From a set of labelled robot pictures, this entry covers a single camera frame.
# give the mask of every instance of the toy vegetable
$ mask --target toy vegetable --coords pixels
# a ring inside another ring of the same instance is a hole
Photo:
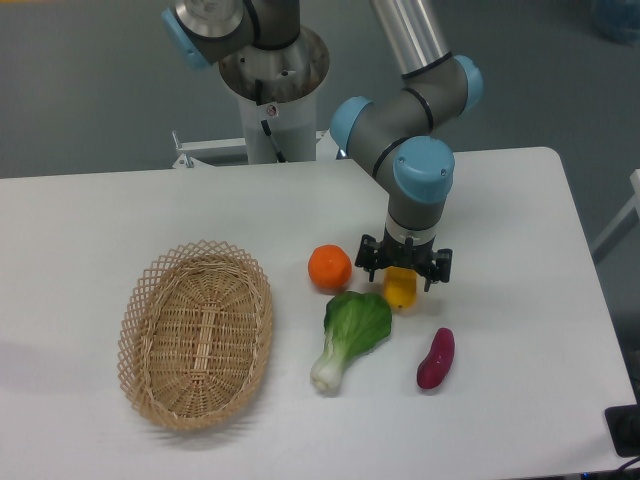
[[[444,381],[453,363],[455,349],[453,332],[448,328],[440,328],[433,337],[429,354],[418,366],[416,379],[420,388],[431,390]]]
[[[311,369],[311,381],[330,391],[340,386],[351,360],[389,336],[391,308],[377,293],[341,293],[327,303],[324,333],[324,351]]]

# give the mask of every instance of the green leaf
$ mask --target green leaf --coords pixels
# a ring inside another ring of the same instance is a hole
[[[377,293],[347,291],[327,303],[324,326],[334,348],[346,352],[349,362],[389,336],[391,308]]]

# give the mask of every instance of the bok choy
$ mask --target bok choy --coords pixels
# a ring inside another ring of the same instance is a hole
[[[327,303],[324,351],[311,369],[322,391],[340,386],[351,360],[374,349],[391,333],[391,308],[377,293],[343,292]]]

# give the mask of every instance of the toy fruit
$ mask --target toy fruit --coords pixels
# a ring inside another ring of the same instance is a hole
[[[337,245],[316,248],[307,268],[309,278],[318,288],[339,289],[351,278],[351,259]]]
[[[398,267],[387,267],[384,271],[382,296],[391,308],[402,310],[416,302],[417,273]]]

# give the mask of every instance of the blue joint cap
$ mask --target blue joint cap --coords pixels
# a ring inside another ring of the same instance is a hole
[[[203,68],[211,66],[182,29],[178,20],[173,16],[171,9],[167,8],[162,12],[162,22],[164,23],[173,44],[180,51],[191,68],[194,70],[202,70]]]
[[[482,98],[482,94],[484,93],[484,80],[482,80],[480,70],[469,57],[456,55],[454,58],[462,65],[464,73],[467,74],[467,103],[464,106],[464,110],[469,110]]]
[[[338,107],[331,119],[331,138],[338,144],[341,150],[347,151],[351,130],[356,124],[360,113],[369,105],[371,100],[364,97],[353,97]]]
[[[455,159],[449,146],[431,137],[413,137],[398,148],[393,176],[400,189],[416,202],[444,202],[453,186]]]

